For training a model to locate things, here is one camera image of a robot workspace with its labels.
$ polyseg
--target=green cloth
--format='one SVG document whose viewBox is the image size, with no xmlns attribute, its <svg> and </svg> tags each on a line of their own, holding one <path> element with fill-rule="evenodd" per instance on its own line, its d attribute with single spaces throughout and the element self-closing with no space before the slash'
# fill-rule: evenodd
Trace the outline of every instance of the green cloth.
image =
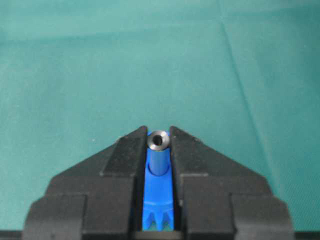
<svg viewBox="0 0 320 240">
<path fill-rule="evenodd" d="M 0 1 L 0 229 L 55 174 L 175 125 L 320 229 L 319 0 Z"/>
</svg>

